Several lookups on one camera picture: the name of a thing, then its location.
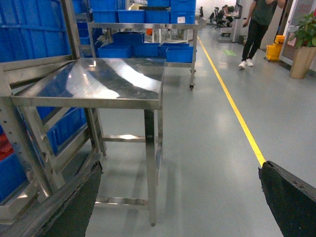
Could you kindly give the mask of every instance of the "white label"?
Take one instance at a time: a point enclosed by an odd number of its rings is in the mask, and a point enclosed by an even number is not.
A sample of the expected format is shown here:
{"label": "white label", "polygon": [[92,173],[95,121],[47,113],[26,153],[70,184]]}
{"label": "white label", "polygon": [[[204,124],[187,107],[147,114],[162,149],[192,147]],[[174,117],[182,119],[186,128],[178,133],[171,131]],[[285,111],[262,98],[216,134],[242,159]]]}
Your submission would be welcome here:
{"label": "white label", "polygon": [[186,17],[185,16],[178,17],[178,23],[186,23]]}

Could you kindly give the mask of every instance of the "white sneaker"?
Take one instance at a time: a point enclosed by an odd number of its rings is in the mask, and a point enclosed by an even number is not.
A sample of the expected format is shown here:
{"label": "white sneaker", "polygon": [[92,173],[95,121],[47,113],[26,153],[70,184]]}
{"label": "white sneaker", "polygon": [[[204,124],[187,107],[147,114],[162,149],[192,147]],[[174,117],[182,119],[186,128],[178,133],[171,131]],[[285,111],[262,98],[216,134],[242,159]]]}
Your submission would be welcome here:
{"label": "white sneaker", "polygon": [[253,63],[252,63],[252,60],[251,60],[250,58],[248,58],[248,59],[246,60],[246,64],[247,64],[247,66],[249,66],[249,67],[253,67]]}
{"label": "white sneaker", "polygon": [[245,69],[245,68],[246,68],[246,61],[242,61],[242,62],[238,65],[238,67],[239,67],[240,69]]}

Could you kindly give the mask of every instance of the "green leaves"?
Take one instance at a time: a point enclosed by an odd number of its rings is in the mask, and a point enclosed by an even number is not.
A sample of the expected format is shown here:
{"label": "green leaves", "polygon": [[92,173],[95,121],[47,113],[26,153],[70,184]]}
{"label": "green leaves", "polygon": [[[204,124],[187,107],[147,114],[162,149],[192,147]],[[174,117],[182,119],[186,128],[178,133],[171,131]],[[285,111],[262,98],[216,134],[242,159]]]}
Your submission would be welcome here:
{"label": "green leaves", "polygon": [[314,17],[314,13],[301,17],[297,26],[299,27],[298,30],[289,39],[296,38],[295,47],[316,47],[316,17]]}

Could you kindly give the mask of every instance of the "blue plastic bin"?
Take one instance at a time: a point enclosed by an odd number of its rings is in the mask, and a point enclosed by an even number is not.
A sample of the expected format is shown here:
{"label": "blue plastic bin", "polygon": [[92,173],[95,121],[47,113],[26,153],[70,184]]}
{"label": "blue plastic bin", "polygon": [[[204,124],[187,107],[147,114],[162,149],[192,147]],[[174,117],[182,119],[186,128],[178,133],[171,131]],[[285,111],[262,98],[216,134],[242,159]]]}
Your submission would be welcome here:
{"label": "blue plastic bin", "polygon": [[145,11],[145,23],[170,23],[170,12],[169,11]]}
{"label": "blue plastic bin", "polygon": [[166,50],[169,47],[188,47],[188,43],[163,43],[160,46],[159,55],[160,57],[165,58],[166,57]]}
{"label": "blue plastic bin", "polygon": [[[44,119],[54,107],[38,107],[39,116]],[[58,147],[74,135],[86,123],[83,108],[71,108],[68,112],[48,131],[47,137],[55,154]]]}
{"label": "blue plastic bin", "polygon": [[90,44],[89,31],[79,30],[80,44]]}
{"label": "blue plastic bin", "polygon": [[144,43],[133,46],[133,53],[136,57],[158,57],[159,43]]}
{"label": "blue plastic bin", "polygon": [[83,13],[85,12],[85,6],[83,0],[73,0],[75,13]]}
{"label": "blue plastic bin", "polygon": [[130,58],[132,47],[129,45],[108,44],[98,48],[100,58]]}
{"label": "blue plastic bin", "polygon": [[113,41],[114,44],[120,45],[136,45],[142,44],[145,40],[145,33],[144,32],[117,32],[113,34]]}
{"label": "blue plastic bin", "polygon": [[91,0],[93,11],[124,10],[125,0]]}
{"label": "blue plastic bin", "polygon": [[120,23],[144,23],[144,10],[118,10],[118,21]]}
{"label": "blue plastic bin", "polygon": [[60,1],[5,1],[0,22],[0,62],[70,54]]}
{"label": "blue plastic bin", "polygon": [[197,0],[171,0],[171,11],[196,11]]}
{"label": "blue plastic bin", "polygon": [[54,154],[58,153],[58,144],[57,144],[57,126],[53,126],[48,132],[47,137],[51,148],[53,149]]}
{"label": "blue plastic bin", "polygon": [[3,201],[26,180],[23,168],[13,153],[0,161],[0,201]]}
{"label": "blue plastic bin", "polygon": [[86,22],[77,22],[78,30],[88,30],[88,23]]}
{"label": "blue plastic bin", "polygon": [[194,24],[195,23],[195,11],[186,11],[186,12],[178,12],[178,11],[172,11],[170,13],[170,23],[171,24],[179,24],[179,20],[183,19],[184,17],[184,24]]}
{"label": "blue plastic bin", "polygon": [[72,108],[56,123],[57,145],[61,146],[86,123],[83,108]]}
{"label": "blue plastic bin", "polygon": [[148,0],[147,6],[170,6],[170,0]]}
{"label": "blue plastic bin", "polygon": [[166,51],[167,62],[191,63],[193,47],[169,47]]}
{"label": "blue plastic bin", "polygon": [[115,10],[93,11],[93,19],[96,23],[117,23],[119,22],[118,13]]}
{"label": "blue plastic bin", "polygon": [[47,115],[49,115],[50,112],[52,112],[55,109],[55,107],[39,106],[37,107],[37,109],[40,119],[44,119]]}
{"label": "blue plastic bin", "polygon": [[70,54],[66,30],[0,29],[0,62]]}
{"label": "blue plastic bin", "polygon": [[[90,44],[90,37],[89,37],[88,29],[79,29],[78,31],[79,31],[80,44]],[[93,38],[94,42],[96,42],[98,40],[100,35],[102,35],[101,28],[94,28],[92,30],[92,38]]]}

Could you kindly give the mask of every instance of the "yellow floor line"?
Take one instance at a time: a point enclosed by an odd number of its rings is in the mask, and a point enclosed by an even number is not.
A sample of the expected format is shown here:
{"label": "yellow floor line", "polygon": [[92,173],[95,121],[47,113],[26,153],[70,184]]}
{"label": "yellow floor line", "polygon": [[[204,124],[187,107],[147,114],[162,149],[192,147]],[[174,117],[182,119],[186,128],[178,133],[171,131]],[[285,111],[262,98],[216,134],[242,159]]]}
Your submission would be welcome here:
{"label": "yellow floor line", "polygon": [[256,157],[258,159],[258,162],[260,163],[260,165],[262,167],[263,163],[266,162],[265,158],[263,157],[263,155],[262,155],[262,153],[261,153],[261,151],[260,151],[255,139],[253,138],[253,136],[252,136],[252,134],[251,134],[251,132],[250,132],[245,120],[243,119],[239,109],[237,108],[233,98],[231,97],[229,91],[227,90],[227,87],[225,86],[221,76],[219,75],[219,73],[218,73],[218,71],[217,71],[217,69],[216,69],[211,57],[208,55],[208,53],[207,53],[202,41],[200,40],[199,37],[197,39],[200,42],[200,44],[201,44],[201,46],[203,48],[203,51],[206,54],[207,59],[208,59],[209,63],[211,64],[211,66],[212,66],[212,68],[213,68],[213,70],[214,70],[214,72],[215,72],[215,74],[217,76],[217,79],[219,80],[219,82],[220,82],[220,84],[221,84],[221,86],[222,86],[222,88],[223,88],[223,90],[224,90],[224,92],[225,92],[225,94],[227,96],[227,99],[229,100],[229,102],[230,102],[230,104],[231,104],[231,106],[232,106],[232,108],[233,108],[233,110],[234,110],[234,112],[235,112],[235,114],[236,114],[236,116],[237,116],[237,118],[239,120],[239,123],[240,123],[244,133],[246,134],[246,137],[247,137],[247,139],[248,139],[248,141],[249,141],[249,143],[250,143],[250,145],[251,145],[251,147],[253,149],[253,152],[255,153],[255,155],[256,155]]}

